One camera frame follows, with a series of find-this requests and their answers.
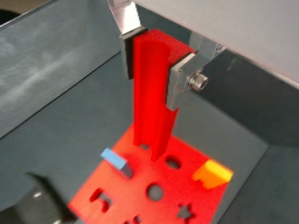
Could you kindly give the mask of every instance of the screw head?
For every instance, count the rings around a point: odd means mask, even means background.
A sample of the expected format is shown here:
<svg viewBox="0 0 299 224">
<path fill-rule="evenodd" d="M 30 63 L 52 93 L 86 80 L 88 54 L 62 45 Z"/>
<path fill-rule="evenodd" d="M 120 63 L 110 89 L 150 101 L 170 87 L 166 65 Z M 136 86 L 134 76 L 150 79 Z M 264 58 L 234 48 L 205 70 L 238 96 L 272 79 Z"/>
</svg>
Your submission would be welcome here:
<svg viewBox="0 0 299 224">
<path fill-rule="evenodd" d="M 56 220 L 52 224 L 61 224 L 61 220 Z"/>
<path fill-rule="evenodd" d="M 33 195 L 33 197 L 37 199 L 37 198 L 40 198 L 42 196 L 42 193 L 41 192 L 37 192 L 34 195 Z"/>
<path fill-rule="evenodd" d="M 189 78 L 189 87 L 200 92 L 206 86 L 208 78 L 200 73 L 196 72 Z"/>
</svg>

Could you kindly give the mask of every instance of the star-shaped hole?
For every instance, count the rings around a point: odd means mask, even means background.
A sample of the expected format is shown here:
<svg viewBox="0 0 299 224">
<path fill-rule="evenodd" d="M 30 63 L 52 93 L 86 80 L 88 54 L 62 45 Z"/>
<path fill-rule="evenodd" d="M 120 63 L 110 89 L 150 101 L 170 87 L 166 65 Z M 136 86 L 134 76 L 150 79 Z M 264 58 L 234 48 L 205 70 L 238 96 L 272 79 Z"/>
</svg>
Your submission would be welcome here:
<svg viewBox="0 0 299 224">
<path fill-rule="evenodd" d="M 193 217 L 193 213 L 190 212 L 190 205 L 178 205 L 180 212 L 177 213 L 177 217 L 184 219 L 184 223 L 189 223 L 189 219 Z"/>
</svg>

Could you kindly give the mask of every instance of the red shape sorter board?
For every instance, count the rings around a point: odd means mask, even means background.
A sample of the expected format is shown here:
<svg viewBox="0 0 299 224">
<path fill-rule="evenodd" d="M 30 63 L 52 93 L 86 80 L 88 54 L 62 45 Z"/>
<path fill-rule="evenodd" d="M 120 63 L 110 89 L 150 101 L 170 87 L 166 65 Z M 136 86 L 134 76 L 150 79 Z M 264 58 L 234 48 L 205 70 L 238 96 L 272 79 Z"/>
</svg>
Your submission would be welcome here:
<svg viewBox="0 0 299 224">
<path fill-rule="evenodd" d="M 133 126 L 112 151 L 126 160 L 133 177 L 125 178 L 106 161 L 100 163 L 69 203 L 70 210 L 88 224 L 210 223 L 226 184 L 205 190 L 201 182 L 192 180 L 192 174 L 209 159 L 205 155 L 170 136 L 165 153 L 153 162 L 150 148 L 144 150 L 133 145 Z M 165 163 L 166 159 L 180 165 L 177 170 Z M 158 201 L 148 198 L 146 188 L 150 185 L 162 189 Z M 101 199 L 92 199 L 96 192 L 110 198 L 109 208 Z M 186 205 L 192 217 L 184 220 L 177 213 L 180 206 Z"/>
</svg>

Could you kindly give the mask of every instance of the gray panel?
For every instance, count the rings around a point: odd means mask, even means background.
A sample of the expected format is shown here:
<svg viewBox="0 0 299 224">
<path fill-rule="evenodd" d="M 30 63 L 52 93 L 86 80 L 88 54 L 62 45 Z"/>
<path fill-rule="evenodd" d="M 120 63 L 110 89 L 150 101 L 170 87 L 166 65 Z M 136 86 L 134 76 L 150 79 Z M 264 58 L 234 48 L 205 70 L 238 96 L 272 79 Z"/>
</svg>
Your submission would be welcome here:
<svg viewBox="0 0 299 224">
<path fill-rule="evenodd" d="M 105 0 L 60 0 L 0 31 L 0 137 L 118 51 Z"/>
<path fill-rule="evenodd" d="M 299 26 L 294 22 L 299 20 L 297 1 L 134 2 L 299 82 Z"/>
<path fill-rule="evenodd" d="M 220 224 L 296 224 L 299 221 L 297 148 L 270 146 Z"/>
<path fill-rule="evenodd" d="M 230 52 L 204 67 L 204 74 L 209 77 L 200 92 L 204 99 L 270 144 L 297 146 L 297 89 Z"/>
<path fill-rule="evenodd" d="M 213 216 L 212 223 L 217 223 L 268 145 L 194 92 L 180 107 L 173 134 L 233 171 Z"/>
</svg>

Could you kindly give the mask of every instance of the yellow cube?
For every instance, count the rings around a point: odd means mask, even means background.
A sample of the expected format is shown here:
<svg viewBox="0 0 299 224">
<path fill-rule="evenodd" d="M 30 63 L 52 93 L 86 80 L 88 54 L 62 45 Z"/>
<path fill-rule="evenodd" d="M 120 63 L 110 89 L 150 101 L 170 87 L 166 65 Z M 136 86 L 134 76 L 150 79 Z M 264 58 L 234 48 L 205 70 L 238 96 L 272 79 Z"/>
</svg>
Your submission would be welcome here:
<svg viewBox="0 0 299 224">
<path fill-rule="evenodd" d="M 213 160 L 208 160 L 200 169 L 192 174 L 194 181 L 200 180 L 202 187 L 210 189 L 226 184 L 233 172 Z"/>
</svg>

